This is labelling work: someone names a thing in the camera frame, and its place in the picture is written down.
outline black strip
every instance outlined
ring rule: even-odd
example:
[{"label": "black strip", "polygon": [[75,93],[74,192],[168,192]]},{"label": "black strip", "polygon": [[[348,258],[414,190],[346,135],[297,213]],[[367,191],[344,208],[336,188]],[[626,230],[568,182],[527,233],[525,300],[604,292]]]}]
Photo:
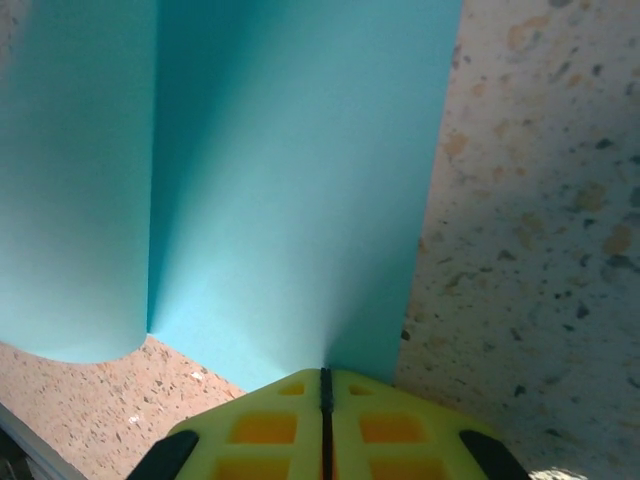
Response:
[{"label": "black strip", "polygon": [[331,370],[320,370],[320,410],[322,411],[322,480],[333,477],[333,383]]},{"label": "black strip", "polygon": [[474,430],[460,432],[460,439],[482,468],[487,480],[531,480],[504,443]]},{"label": "black strip", "polygon": [[151,447],[127,480],[175,480],[197,443],[198,434],[191,430],[163,438]]}]

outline speckled stone surface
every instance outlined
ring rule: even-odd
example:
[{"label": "speckled stone surface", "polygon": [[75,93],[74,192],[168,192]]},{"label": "speckled stone surface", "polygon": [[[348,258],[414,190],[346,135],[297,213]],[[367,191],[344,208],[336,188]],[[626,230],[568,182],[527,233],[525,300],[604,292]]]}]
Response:
[{"label": "speckled stone surface", "polygon": [[[640,478],[638,25],[638,0],[464,6],[396,384],[495,425],[536,478]],[[241,394],[153,339],[0,365],[0,402],[90,479]]]}]

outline yellow plastic object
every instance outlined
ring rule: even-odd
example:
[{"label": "yellow plastic object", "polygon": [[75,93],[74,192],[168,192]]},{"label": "yellow plastic object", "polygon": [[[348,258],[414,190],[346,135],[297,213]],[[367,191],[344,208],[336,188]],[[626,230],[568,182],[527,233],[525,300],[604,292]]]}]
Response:
[{"label": "yellow plastic object", "polygon": [[472,418],[346,371],[333,396],[334,480],[486,480],[459,432],[497,437]]},{"label": "yellow plastic object", "polygon": [[303,370],[176,425],[200,437],[176,480],[319,480],[318,370]]}]

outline granite countertop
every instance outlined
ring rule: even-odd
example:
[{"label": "granite countertop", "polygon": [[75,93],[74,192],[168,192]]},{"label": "granite countertop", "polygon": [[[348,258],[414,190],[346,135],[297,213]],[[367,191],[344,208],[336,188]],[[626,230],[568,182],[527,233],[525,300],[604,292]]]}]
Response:
[{"label": "granite countertop", "polygon": [[[25,5],[0,0],[0,61]],[[637,0],[463,10],[396,384],[494,425],[536,478],[640,475],[637,25]],[[90,479],[242,394],[152,338],[0,365],[0,403]]]}]

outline light blue paper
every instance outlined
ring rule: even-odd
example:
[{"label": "light blue paper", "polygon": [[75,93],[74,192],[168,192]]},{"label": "light blue paper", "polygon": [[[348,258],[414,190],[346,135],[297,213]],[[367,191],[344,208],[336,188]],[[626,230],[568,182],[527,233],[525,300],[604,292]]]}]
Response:
[{"label": "light blue paper", "polygon": [[163,6],[151,332],[248,390],[390,380],[459,2]]},{"label": "light blue paper", "polygon": [[0,79],[0,341],[144,341],[156,23],[151,0],[33,2]]}]

